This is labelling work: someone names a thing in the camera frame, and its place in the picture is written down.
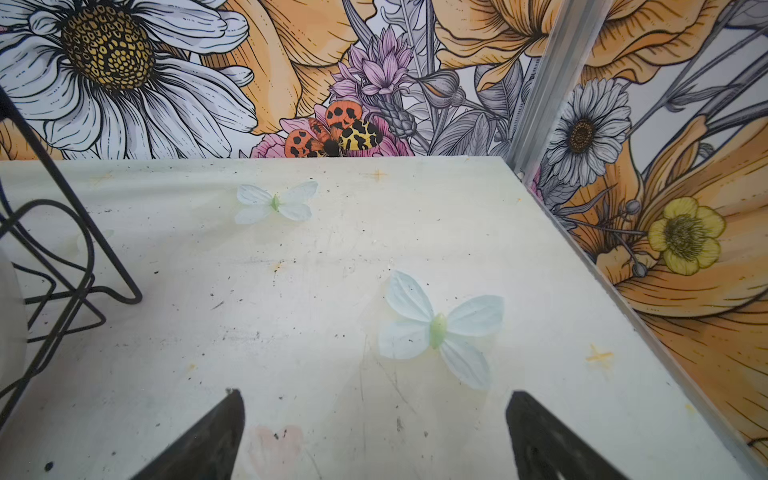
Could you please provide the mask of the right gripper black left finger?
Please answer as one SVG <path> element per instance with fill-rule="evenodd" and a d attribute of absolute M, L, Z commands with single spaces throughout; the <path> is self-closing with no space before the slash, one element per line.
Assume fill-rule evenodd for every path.
<path fill-rule="evenodd" d="M 241 392 L 231 389 L 156 458 L 134 480 L 229 480 L 245 428 Z"/>

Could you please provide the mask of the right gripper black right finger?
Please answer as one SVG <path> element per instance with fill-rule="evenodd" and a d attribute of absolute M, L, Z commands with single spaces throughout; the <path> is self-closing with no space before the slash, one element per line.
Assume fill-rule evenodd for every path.
<path fill-rule="evenodd" d="M 506 423 L 520 479 L 627 479 L 526 391 L 512 393 Z"/>

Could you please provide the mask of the black wire dish rack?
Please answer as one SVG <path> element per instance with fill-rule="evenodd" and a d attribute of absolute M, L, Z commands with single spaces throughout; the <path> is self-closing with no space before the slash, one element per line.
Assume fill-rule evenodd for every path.
<path fill-rule="evenodd" d="M 64 196 L 62 201 L 33 199 L 15 208 L 6 192 L 1 192 L 1 236 L 13 238 L 39 264 L 37 268 L 30 268 L 13 262 L 12 271 L 37 277 L 47 283 L 45 293 L 23 299 L 26 306 L 34 308 L 30 319 L 26 321 L 24 332 L 28 333 L 35 326 L 49 303 L 58 300 L 66 302 L 46 334 L 26 338 L 26 343 L 35 346 L 37 351 L 23 373 L 1 389 L 1 425 L 5 426 L 33 379 L 47 369 L 63 340 L 107 323 L 107 317 L 90 300 L 92 295 L 106 295 L 125 305 L 137 305 L 143 300 L 143 293 L 59 167 L 55 165 L 51 154 L 6 92 L 1 93 L 1 118 L 17 127 L 23 140 L 31 147 L 37 160 L 42 163 Z M 68 260 L 54 252 L 23 225 L 22 220 L 39 208 L 50 208 L 62 213 L 77 227 L 85 244 L 84 263 Z M 103 252 L 122 282 L 129 288 L 129 296 L 97 283 L 97 251 Z"/>

